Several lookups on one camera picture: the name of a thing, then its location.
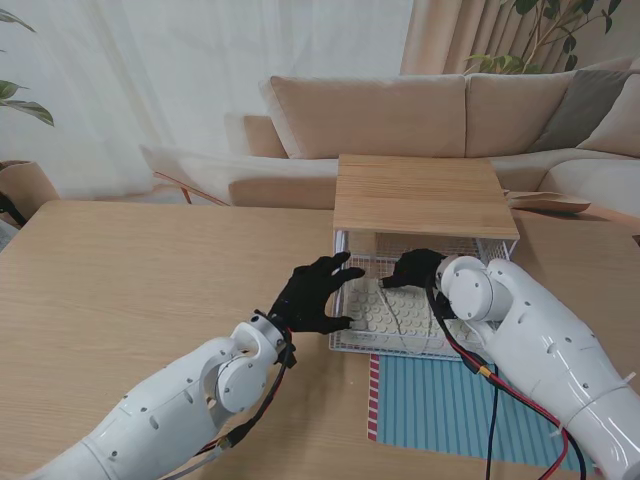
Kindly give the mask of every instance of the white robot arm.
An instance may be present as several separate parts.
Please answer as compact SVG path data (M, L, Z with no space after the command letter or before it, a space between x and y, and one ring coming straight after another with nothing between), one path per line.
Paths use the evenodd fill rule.
M607 478L640 479L640 397L584 322L506 260L448 257L436 279L507 379L558 418Z
M260 399L284 344L280 330L255 314L231 337L210 340L142 381L93 432L27 479L163 478Z

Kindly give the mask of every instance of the beige curtain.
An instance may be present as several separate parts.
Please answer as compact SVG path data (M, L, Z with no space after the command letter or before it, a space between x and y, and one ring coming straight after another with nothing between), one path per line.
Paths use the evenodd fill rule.
M502 3L501 0L415 0L401 73L463 73L477 63L465 60L473 54L522 56L535 10L521 16L513 8L513 1ZM533 63L540 65L543 72L563 71L564 56L560 41L540 48Z

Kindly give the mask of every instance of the wooden shelf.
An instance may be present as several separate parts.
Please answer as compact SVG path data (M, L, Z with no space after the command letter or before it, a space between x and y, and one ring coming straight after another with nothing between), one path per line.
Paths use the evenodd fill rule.
M516 240L491 163L341 155L336 230Z

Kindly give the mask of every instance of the beige sofa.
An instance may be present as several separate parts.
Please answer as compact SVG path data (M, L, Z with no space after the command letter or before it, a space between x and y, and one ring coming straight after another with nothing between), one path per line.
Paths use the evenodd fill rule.
M635 69L640 60L595 68ZM169 176L234 205L331 209L341 153L488 158L506 189L568 193L640 216L640 120L628 108L614 105L585 145L525 153L572 76L271 77L262 85L269 116L225 119L232 160L202 156L196 168L186 155L185 177L183 152ZM640 101L640 86L627 86L621 97Z

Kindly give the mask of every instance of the wall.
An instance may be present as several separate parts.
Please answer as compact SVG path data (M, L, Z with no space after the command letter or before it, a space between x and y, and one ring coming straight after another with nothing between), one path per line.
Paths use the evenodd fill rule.
M594 7L594 13L607 9L609 2L600 0ZM640 56L640 1L622 0L618 9L611 16L613 27L604 34L605 22L603 18L594 20L580 31L576 32L578 46L575 53L578 56L577 68L594 63L611 60L616 57Z

